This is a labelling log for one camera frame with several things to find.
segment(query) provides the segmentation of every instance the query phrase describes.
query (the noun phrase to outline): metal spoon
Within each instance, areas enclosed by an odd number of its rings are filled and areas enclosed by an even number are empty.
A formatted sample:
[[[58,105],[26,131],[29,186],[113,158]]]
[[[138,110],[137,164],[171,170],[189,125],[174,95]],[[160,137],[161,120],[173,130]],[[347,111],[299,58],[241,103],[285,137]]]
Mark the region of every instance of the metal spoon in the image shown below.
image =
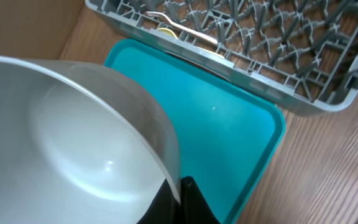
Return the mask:
[[[183,30],[191,35],[194,35],[195,37],[201,38],[205,41],[208,41],[209,43],[213,44],[213,45],[218,45],[218,40],[216,40],[213,37],[210,37],[206,34],[200,33],[198,31],[189,29],[185,26],[182,26],[180,24],[177,24],[176,22],[173,22],[167,15],[165,15],[164,13],[161,12],[151,12],[151,11],[147,11],[146,12],[148,16],[153,16],[153,17],[159,17],[161,20],[163,20],[166,24],[169,24],[173,27],[176,27],[180,30]]]

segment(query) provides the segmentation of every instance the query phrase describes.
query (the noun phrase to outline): yellow object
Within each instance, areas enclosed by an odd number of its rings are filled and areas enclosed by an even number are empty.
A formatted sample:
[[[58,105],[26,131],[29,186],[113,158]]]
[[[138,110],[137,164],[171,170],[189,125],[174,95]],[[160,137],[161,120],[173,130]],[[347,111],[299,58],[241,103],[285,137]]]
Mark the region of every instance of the yellow object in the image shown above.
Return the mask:
[[[176,35],[172,30],[170,30],[170,29],[168,29],[168,28],[158,28],[157,30],[160,31],[160,32],[163,32],[164,34],[170,35],[171,37],[174,37],[175,39],[178,38],[177,35]],[[208,52],[211,53],[211,54],[215,54],[215,55],[218,56],[218,57],[224,58],[222,55],[217,54],[217,53],[215,53],[215,52],[212,52],[212,51],[210,51],[210,50],[206,50],[206,49],[201,48],[201,47],[198,47],[198,48],[199,48],[199,49],[203,49],[203,50],[205,50],[205,51],[208,51]]]

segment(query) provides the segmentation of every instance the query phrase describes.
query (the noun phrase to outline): blue plastic tray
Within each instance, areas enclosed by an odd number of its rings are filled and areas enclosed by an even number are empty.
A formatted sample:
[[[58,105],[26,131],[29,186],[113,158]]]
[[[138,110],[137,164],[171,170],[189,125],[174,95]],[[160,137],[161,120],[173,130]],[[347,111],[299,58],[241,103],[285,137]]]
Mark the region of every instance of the blue plastic tray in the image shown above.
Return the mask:
[[[118,42],[104,65],[160,103],[178,136],[182,176],[195,179],[221,223],[234,222],[283,136],[280,110],[136,40]]]

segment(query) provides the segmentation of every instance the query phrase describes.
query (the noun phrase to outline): wooden surface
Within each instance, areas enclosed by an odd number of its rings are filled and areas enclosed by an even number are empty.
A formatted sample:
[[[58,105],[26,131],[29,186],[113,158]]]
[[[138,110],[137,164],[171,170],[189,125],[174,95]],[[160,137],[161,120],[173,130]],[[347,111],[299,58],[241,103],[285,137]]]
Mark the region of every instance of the wooden surface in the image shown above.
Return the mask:
[[[61,59],[103,63],[120,39],[83,9]],[[283,114],[285,137],[237,222],[358,222],[358,97],[340,113]]]
[[[58,59],[83,0],[0,0],[0,55]]]

